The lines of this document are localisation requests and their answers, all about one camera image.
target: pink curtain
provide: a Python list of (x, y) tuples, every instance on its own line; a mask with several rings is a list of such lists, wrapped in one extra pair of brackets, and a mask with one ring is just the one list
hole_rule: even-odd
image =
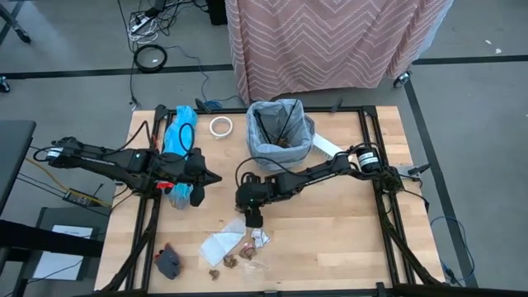
[(239, 96), (377, 87), (417, 57), (448, 0), (226, 0)]

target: wooden tabletop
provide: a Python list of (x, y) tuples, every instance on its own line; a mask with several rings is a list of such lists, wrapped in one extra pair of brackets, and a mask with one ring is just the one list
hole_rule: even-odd
[[(413, 164), (398, 108), (377, 107), (389, 163), (393, 166)], [(136, 111), (130, 123), (130, 137), (143, 120), (152, 127), (153, 111)], [(218, 280), (211, 280), (208, 262), (199, 256), (200, 245), (219, 232), (239, 213), (234, 210), (234, 172), (242, 160), (250, 157), (246, 144), (244, 114), (227, 115), (233, 121), (233, 132), (225, 139), (215, 139), (209, 123), (215, 115), (199, 115), (195, 146), (202, 149), (207, 167), (223, 181), (205, 188), (200, 207), (176, 210), (163, 199), (158, 220), (155, 251), (170, 243), (181, 256), (181, 274), (175, 280), (163, 276), (153, 265), (149, 293), (223, 292), (263, 290), (340, 290), (375, 288), (383, 281), (390, 287), (387, 260), (372, 183), (352, 177), (335, 177), (306, 187), (291, 200), (262, 208), (264, 231), (271, 242), (257, 250), (252, 261), (238, 256), (238, 265), (229, 269), (219, 264)], [(342, 149), (363, 142), (358, 115), (355, 112), (309, 113), (317, 133)], [(140, 134), (131, 148), (148, 147), (146, 134)], [(324, 161), (314, 151), (304, 160), (302, 170)], [(253, 171), (265, 176), (254, 162), (243, 165), (239, 174)], [(404, 180), (405, 187), (420, 194), (416, 182)], [(122, 197), (115, 198), (114, 204)], [(402, 192), (398, 202), (408, 246), (438, 280), (443, 281), (436, 245), (421, 199)], [(110, 217), (106, 232), (96, 289), (106, 285), (119, 270), (130, 252), (139, 198), (130, 197)], [(148, 205), (147, 218), (151, 204)], [(405, 275), (399, 250), (394, 246), (400, 281)], [(135, 283), (139, 287), (144, 254), (138, 260)]]

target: yellow wire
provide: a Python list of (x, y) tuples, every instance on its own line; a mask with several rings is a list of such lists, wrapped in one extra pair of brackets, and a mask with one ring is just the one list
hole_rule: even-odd
[(108, 207), (111, 206), (110, 204), (108, 204), (108, 203), (106, 203), (106, 202), (104, 202), (104, 201), (102, 201), (102, 200), (99, 200), (99, 199), (97, 199), (97, 198), (90, 197), (90, 196), (88, 196), (88, 195), (86, 195), (86, 194), (83, 194), (83, 193), (81, 193), (81, 192), (79, 192), (79, 191), (75, 191), (75, 190), (73, 190), (73, 189), (67, 188), (65, 185), (63, 185), (62, 182), (60, 182), (60, 181), (57, 179), (57, 177), (55, 177), (55, 176), (53, 175), (53, 173), (51, 173), (51, 172), (50, 172), (48, 169), (46, 169), (44, 166), (42, 166), (42, 165), (40, 165), (39, 163), (37, 163), (37, 162), (31, 160), (30, 158), (25, 158), (25, 160), (26, 160), (27, 162), (29, 162), (29, 163), (31, 163), (31, 164), (37, 166), (40, 170), (42, 170), (43, 172), (45, 172), (45, 173), (48, 175), (48, 177), (50, 177), (50, 178), (51, 178), (51, 179), (52, 179), (52, 180), (53, 180), (53, 181), (54, 181), (54, 182), (55, 182), (55, 183), (56, 183), (61, 189), (65, 190), (65, 191), (70, 191), (70, 192), (72, 192), (73, 194), (75, 194), (75, 195), (77, 195), (77, 196), (81, 196), (81, 197), (83, 197), (83, 198), (86, 198), (86, 199), (91, 200), (91, 201), (93, 201), (93, 202), (99, 203), (99, 204), (101, 204), (101, 205), (108, 206)]

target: white label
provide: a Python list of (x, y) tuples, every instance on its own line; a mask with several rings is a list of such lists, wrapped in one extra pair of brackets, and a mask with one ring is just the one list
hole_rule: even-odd
[(377, 163), (377, 162), (378, 162), (378, 158), (376, 158), (376, 157), (368, 158), (366, 160), (360, 161), (360, 167), (363, 167), (366, 164)]
[(63, 151), (63, 148), (50, 148), (46, 157), (57, 158), (60, 155), (60, 152)]
[(366, 158), (372, 158), (374, 157), (374, 153), (363, 153), (359, 158), (358, 160), (361, 162), (363, 161), (364, 159)]
[(60, 155), (58, 152), (48, 152), (47, 157), (57, 158)]

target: gray plastic bag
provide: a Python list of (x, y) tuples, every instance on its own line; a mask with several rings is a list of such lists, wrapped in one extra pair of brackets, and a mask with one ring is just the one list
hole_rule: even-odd
[[(258, 124), (258, 115), (268, 137), (262, 126)], [(270, 158), (289, 168), (301, 164), (312, 147), (315, 124), (304, 114), (303, 103), (300, 100), (255, 102), (247, 109), (246, 120), (247, 146), (252, 157)], [(267, 160), (255, 159), (255, 162), (265, 170), (280, 169)]]

